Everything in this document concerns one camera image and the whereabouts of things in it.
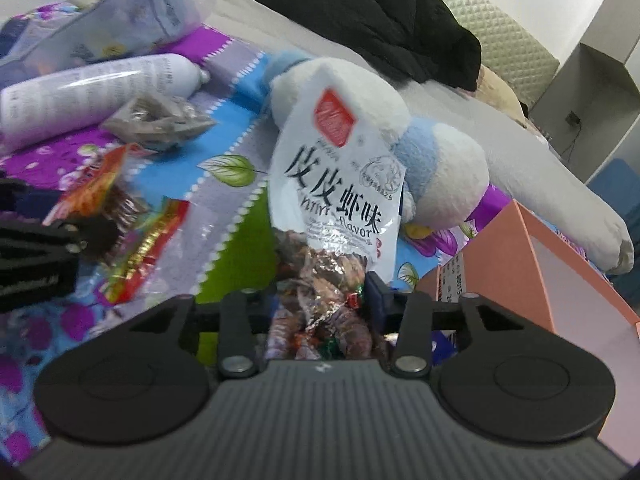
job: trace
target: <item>blue stripe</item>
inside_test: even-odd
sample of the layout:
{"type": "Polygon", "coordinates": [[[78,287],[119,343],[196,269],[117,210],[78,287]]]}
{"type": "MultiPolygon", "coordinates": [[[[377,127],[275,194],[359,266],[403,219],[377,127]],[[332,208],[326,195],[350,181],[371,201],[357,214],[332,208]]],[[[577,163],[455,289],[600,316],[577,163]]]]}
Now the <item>blue stripe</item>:
{"type": "Polygon", "coordinates": [[[258,117],[266,97],[260,82],[268,62],[263,56],[240,79],[233,97],[213,111],[218,124],[180,150],[153,156],[153,163],[134,178],[134,186],[152,206],[158,207],[163,196],[183,198],[202,176],[198,164],[225,153],[258,117]]]}

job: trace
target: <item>green quilted headboard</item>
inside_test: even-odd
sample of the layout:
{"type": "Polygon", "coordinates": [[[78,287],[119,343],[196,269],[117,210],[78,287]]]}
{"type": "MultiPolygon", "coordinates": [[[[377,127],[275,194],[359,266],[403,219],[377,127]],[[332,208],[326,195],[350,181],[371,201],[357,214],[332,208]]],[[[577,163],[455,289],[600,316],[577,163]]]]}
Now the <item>green quilted headboard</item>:
{"type": "Polygon", "coordinates": [[[508,14],[488,0],[443,0],[482,44],[482,62],[529,107],[551,83],[558,60],[508,14]]]}

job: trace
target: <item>open box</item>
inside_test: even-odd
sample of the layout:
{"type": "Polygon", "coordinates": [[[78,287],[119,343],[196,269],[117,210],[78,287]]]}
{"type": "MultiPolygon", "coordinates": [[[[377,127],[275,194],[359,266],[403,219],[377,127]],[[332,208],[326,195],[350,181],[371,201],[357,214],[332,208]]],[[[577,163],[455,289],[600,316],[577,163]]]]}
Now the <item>open box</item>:
{"type": "Polygon", "coordinates": [[[616,381],[600,440],[640,460],[640,317],[569,244],[516,201],[417,290],[442,301],[477,292],[599,357],[616,381]]]}

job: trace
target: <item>metal screw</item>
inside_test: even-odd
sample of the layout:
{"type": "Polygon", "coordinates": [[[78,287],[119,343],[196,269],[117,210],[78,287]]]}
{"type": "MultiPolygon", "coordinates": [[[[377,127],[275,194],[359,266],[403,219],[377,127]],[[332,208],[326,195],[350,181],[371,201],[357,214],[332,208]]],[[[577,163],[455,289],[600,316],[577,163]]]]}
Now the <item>metal screw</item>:
{"type": "Polygon", "coordinates": [[[231,357],[225,357],[222,359],[222,367],[230,373],[241,374],[254,365],[254,363],[248,357],[243,355],[233,355],[231,357]]]}
{"type": "Polygon", "coordinates": [[[396,368],[407,373],[417,373],[427,367],[427,361],[417,355],[403,355],[396,359],[396,368]]]}
{"type": "Polygon", "coordinates": [[[77,244],[67,244],[65,249],[71,254],[78,254],[81,251],[80,246],[77,244]]]}

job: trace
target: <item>plush toy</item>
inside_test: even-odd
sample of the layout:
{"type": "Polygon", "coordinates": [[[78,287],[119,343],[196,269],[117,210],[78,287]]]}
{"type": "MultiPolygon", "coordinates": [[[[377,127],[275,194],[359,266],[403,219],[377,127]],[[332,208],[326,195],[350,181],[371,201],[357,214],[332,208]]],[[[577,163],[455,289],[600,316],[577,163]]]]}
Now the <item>plush toy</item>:
{"type": "Polygon", "coordinates": [[[402,221],[435,230],[462,224],[489,186],[484,151],[448,124],[411,117],[400,94],[375,73],[341,59],[313,59],[301,52],[274,56],[264,84],[270,88],[276,125],[284,126],[299,92],[320,66],[343,82],[358,107],[354,112],[380,131],[406,167],[402,221]]]}

